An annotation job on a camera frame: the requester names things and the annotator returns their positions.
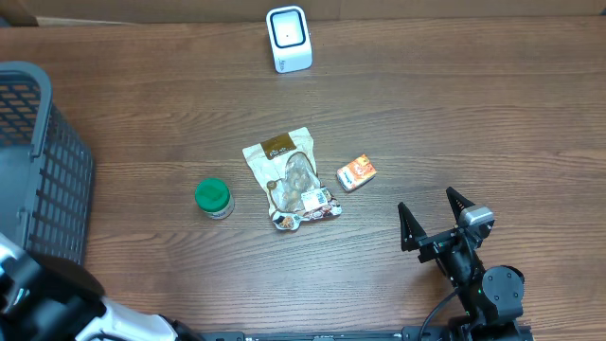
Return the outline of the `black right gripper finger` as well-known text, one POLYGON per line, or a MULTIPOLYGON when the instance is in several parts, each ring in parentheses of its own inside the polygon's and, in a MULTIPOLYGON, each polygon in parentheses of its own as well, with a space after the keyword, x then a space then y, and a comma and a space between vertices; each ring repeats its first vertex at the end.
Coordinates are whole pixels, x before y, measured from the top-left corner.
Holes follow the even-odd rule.
POLYGON ((404 202, 398 204, 398 211, 401 222, 401 250, 419 249, 419 242, 427 237, 424 229, 404 202))
POLYGON ((446 189, 446 195, 454 217, 458 222, 462 222, 466 214, 466 209, 474 206, 474 202, 468 200, 453 187, 448 187, 446 189))

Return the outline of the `small orange box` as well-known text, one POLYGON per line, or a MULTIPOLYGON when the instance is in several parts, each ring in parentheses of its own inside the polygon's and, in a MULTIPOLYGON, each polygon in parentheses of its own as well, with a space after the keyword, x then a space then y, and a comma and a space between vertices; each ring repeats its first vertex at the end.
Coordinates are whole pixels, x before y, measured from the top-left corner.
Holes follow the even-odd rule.
POLYGON ((377 174, 370 159, 362 154, 336 172, 336 178, 343 189, 353 191, 370 181, 377 174))

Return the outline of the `beige snack pouch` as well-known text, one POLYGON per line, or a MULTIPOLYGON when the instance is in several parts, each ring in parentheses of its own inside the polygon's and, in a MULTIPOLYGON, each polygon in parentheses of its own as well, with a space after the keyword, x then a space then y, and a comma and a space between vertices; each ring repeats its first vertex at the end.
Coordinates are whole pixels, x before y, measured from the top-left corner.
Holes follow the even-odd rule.
POLYGON ((303 223, 342 214, 341 204, 318 176, 313 146, 312 135, 302 127, 242 150, 279 230, 296 231, 303 223))

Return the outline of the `green lid white jar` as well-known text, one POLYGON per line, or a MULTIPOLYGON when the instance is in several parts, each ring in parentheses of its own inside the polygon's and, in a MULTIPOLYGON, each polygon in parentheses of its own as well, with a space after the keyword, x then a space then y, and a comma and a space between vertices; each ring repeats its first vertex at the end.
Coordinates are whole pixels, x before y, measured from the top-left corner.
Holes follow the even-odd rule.
POLYGON ((227 218, 234 210, 235 201, 230 189, 218 178, 206 178, 195 189, 195 202, 205 215, 213 220, 227 218))

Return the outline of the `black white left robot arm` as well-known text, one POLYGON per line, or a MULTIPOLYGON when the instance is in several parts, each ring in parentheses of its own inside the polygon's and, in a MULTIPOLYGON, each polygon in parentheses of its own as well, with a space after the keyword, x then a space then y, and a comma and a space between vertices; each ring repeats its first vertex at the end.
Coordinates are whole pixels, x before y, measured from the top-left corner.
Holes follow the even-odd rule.
POLYGON ((2 236, 1 338, 175 341, 202 336, 177 320, 111 300, 77 263, 27 252, 2 236))

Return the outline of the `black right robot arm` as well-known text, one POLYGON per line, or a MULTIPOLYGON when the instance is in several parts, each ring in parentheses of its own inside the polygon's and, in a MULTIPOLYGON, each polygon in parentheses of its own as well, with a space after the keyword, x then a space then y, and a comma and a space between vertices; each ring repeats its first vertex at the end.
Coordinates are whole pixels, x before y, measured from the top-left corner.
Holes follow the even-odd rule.
POLYGON ((419 327, 404 327, 403 340, 531 340, 529 327, 517 319, 524 313, 525 277, 513 266, 485 268, 476 250, 494 226, 493 212, 465 198, 454 188, 446 195, 454 226, 426 234, 405 203, 398 204, 401 250, 419 252, 421 263, 433 261, 453 291, 425 317, 419 327))

